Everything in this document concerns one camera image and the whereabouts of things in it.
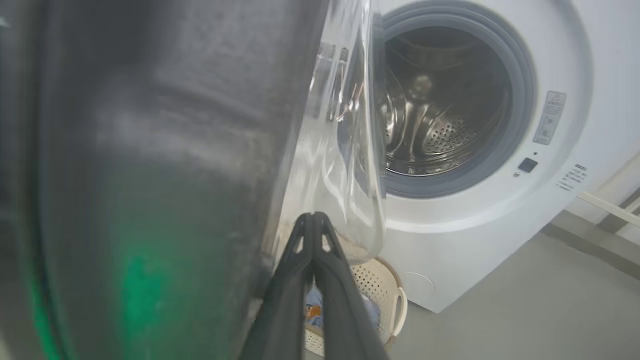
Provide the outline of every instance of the white washing machine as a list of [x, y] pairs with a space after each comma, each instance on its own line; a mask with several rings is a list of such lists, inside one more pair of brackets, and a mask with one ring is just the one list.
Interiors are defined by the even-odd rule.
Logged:
[[440, 312], [640, 150], [640, 2], [380, 5], [381, 256]]

